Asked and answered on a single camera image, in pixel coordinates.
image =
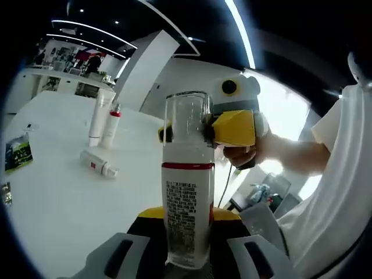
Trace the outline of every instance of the white wall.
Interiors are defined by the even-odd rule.
[[[125,60],[119,60],[107,54],[98,68],[98,71],[105,71],[109,76],[112,77],[112,80],[114,80],[124,61]]]
[[[171,58],[155,81],[159,88],[148,94],[141,111],[163,119],[168,95],[189,90],[212,92],[216,80],[239,73],[238,70],[213,63]]]
[[[146,96],[180,44],[164,30],[147,36],[138,45],[114,90],[125,108],[139,111]]]

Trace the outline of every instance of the led strip light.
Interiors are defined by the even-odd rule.
[[[114,54],[116,54],[117,56],[120,56],[120,57],[122,57],[122,58],[126,58],[125,56],[123,56],[123,55],[121,55],[121,54],[119,54],[119,53],[117,53],[117,52],[115,52],[115,51],[111,51],[111,50],[108,49],[108,48],[105,48],[105,47],[103,47],[103,46],[100,46],[100,45],[94,44],[94,43],[92,43],[92,42],[84,41],[84,40],[82,40],[82,39],[78,39],[78,38],[74,38],[74,37],[69,37],[69,36],[65,36],[65,35],[57,35],[57,34],[47,34],[47,36],[50,36],[50,37],[61,37],[61,38],[67,38],[67,39],[71,39],[71,40],[77,40],[77,41],[85,42],[85,43],[87,43],[87,44],[95,45],[96,47],[99,47],[99,48],[105,49],[105,50],[107,50],[107,51],[110,51],[110,52],[112,52],[112,53],[114,53]]]
[[[98,29],[96,27],[93,27],[93,26],[90,26],[90,25],[87,25],[87,24],[82,24],[82,23],[79,23],[79,22],[70,22],[68,20],[59,20],[59,19],[54,19],[54,20],[52,20],[52,22],[69,23],[69,24],[75,24],[75,25],[80,25],[80,26],[88,27],[88,28],[97,30],[99,32],[105,33],[106,35],[111,36],[111,37],[113,37],[115,39],[118,39],[119,41],[122,41],[122,42],[126,43],[127,45],[130,45],[131,47],[137,49],[137,47],[134,44],[131,44],[130,42],[127,42],[127,41],[125,41],[125,40],[123,40],[123,39],[121,39],[121,38],[119,38],[119,37],[117,37],[117,36],[115,36],[115,35],[113,35],[111,33],[108,33],[106,31],[103,31],[101,29]]]
[[[238,8],[236,7],[234,0],[225,0],[226,5],[228,6],[235,23],[238,26],[240,36],[242,37],[244,47],[245,47],[245,52],[248,57],[248,62],[249,62],[249,67],[252,69],[256,68],[255,65],[255,60],[253,59],[253,53],[252,53],[252,48],[251,48],[251,43],[249,42],[248,35],[246,33],[242,18],[240,17]]]

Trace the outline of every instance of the white bottle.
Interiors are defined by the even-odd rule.
[[[106,126],[101,139],[102,147],[109,149],[112,146],[120,116],[120,104],[118,103],[115,108],[111,110],[110,115],[107,118]]]
[[[119,170],[112,167],[107,160],[102,159],[87,150],[80,153],[80,162],[90,169],[101,173],[103,176],[114,178],[119,173]]]
[[[214,149],[203,134],[211,102],[204,92],[168,96],[163,139],[162,194],[168,261],[201,269],[209,256],[213,221]]]
[[[89,146],[97,146],[102,136],[107,115],[115,97],[115,92],[100,88],[92,116],[91,128],[89,130]]]

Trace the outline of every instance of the spray can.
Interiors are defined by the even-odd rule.
[[[121,117],[120,104],[117,103],[115,108],[110,111],[110,115],[107,118],[106,126],[101,138],[101,146],[110,149],[112,142],[114,141],[117,125]]]
[[[209,252],[213,220],[214,149],[203,131],[212,102],[205,92],[189,91],[166,99],[162,195],[168,261],[200,269]]]

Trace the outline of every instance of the black wire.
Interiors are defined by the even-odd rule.
[[[223,199],[223,196],[225,195],[225,192],[226,192],[226,189],[227,189],[227,186],[228,186],[228,181],[230,180],[230,174],[231,174],[231,169],[232,169],[232,168],[233,168],[233,165],[230,165],[230,170],[228,171],[228,177],[227,177],[227,181],[226,181],[225,190],[223,190],[223,194],[222,194],[222,196],[221,196],[221,199],[220,199],[220,202],[219,202],[218,208],[220,207],[221,202],[222,202],[222,199]]]

